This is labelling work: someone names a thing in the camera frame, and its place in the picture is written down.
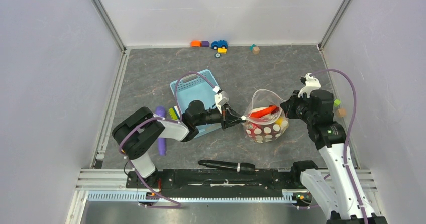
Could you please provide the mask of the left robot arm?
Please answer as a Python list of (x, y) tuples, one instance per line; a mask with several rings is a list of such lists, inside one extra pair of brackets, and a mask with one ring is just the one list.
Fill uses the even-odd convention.
[(227, 103), (205, 109), (200, 100), (192, 101), (181, 116), (180, 120), (167, 119), (144, 106), (112, 130), (119, 152), (129, 159), (145, 187), (153, 187), (158, 181), (156, 167), (147, 153), (158, 138), (188, 142), (198, 135), (199, 126), (220, 124), (224, 130), (245, 121)]

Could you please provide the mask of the clear polka dot zip bag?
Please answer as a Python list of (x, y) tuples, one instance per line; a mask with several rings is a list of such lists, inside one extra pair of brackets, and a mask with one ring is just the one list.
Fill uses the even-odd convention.
[[(251, 100), (249, 106), (247, 107), (247, 109), (244, 113), (244, 117), (245, 117), (245, 122), (243, 123), (244, 130), (245, 130), (245, 126), (248, 125), (249, 123), (253, 123), (255, 125), (270, 125), (270, 124), (275, 124), (275, 121), (279, 117), (286, 117), (285, 113), (280, 108), (280, 104), (282, 102), (284, 102), (284, 100), (281, 97), (279, 97), (276, 93), (274, 93), (270, 90), (266, 90), (266, 89), (257, 90), (253, 94), (252, 100)], [(249, 117), (252, 110), (254, 110), (256, 108), (261, 108), (261, 107), (269, 107), (270, 105), (277, 106), (278, 111), (276, 113), (266, 115), (266, 116), (259, 118), (259, 119)]]

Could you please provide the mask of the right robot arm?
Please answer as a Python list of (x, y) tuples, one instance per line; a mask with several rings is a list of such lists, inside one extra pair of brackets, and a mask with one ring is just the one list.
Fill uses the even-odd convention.
[(295, 90), (280, 104), (289, 119), (302, 120), (308, 135), (326, 163), (332, 186), (321, 176), (314, 161), (293, 163), (290, 182), (297, 188), (306, 187), (323, 211), (327, 223), (386, 223), (378, 216), (365, 195), (353, 166), (347, 134), (334, 121), (334, 96), (326, 90), (310, 94)]

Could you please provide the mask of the orange toy carrot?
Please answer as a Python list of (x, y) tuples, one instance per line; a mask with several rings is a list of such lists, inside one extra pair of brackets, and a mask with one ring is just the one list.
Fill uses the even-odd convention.
[(251, 118), (262, 118), (266, 115), (276, 113), (278, 111), (278, 107), (275, 105), (270, 105), (269, 107), (261, 107), (252, 110), (249, 117)]

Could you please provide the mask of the dark red toy beet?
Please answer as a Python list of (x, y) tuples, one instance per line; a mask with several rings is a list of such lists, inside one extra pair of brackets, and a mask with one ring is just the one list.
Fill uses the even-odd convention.
[(245, 132), (249, 138), (257, 143), (267, 143), (276, 140), (284, 132), (286, 128), (279, 124), (255, 125), (249, 123), (245, 126)]

